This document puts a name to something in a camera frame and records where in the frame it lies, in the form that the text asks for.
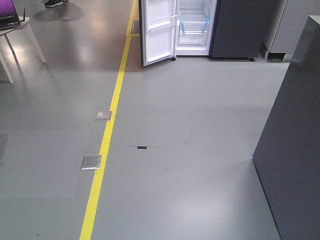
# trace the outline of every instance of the laptop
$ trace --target laptop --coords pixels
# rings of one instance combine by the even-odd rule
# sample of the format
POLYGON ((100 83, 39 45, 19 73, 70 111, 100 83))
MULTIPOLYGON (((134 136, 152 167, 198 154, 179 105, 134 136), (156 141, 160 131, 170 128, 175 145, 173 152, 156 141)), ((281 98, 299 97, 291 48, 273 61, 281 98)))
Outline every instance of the laptop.
POLYGON ((20 25, 19 16, 12 0, 0 0, 0 30, 20 25))

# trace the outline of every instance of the person's foot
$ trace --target person's foot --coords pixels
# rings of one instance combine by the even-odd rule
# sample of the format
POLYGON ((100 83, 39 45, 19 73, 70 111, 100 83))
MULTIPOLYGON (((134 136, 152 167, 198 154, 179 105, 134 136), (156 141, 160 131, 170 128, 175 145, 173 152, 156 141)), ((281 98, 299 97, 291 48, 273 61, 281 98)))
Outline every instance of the person's foot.
POLYGON ((59 6, 62 4, 63 4, 62 0, 49 0, 44 4, 44 6, 51 8, 51 7, 59 6))

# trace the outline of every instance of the open refrigerator door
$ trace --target open refrigerator door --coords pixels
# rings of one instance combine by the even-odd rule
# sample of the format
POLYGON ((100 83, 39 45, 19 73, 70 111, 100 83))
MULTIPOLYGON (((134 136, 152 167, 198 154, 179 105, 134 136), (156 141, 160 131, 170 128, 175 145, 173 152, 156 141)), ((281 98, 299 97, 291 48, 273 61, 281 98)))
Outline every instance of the open refrigerator door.
POLYGON ((141 64, 175 60, 176 0, 139 0, 141 64))

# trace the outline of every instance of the refrigerator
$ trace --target refrigerator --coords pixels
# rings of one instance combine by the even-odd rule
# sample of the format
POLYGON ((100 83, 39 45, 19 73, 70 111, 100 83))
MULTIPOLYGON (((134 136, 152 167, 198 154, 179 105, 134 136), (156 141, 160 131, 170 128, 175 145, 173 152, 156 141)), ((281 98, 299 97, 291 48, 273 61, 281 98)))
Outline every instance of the refrigerator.
POLYGON ((176 56, 254 60, 276 0, 139 0, 141 64, 176 56))
POLYGON ((217 0, 139 0, 141 64, 208 56, 217 0))

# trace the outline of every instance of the floor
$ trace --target floor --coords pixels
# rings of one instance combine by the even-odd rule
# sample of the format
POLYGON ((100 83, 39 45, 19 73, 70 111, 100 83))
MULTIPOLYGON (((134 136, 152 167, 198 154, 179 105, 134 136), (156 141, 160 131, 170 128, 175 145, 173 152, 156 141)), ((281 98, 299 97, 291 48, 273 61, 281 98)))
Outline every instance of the floor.
MULTIPOLYGON (((74 240, 83 229, 133 0, 15 0, 0 39, 0 239, 74 240)), ((288 63, 178 57, 142 68, 133 36, 91 239, 279 240, 252 154, 288 63)))

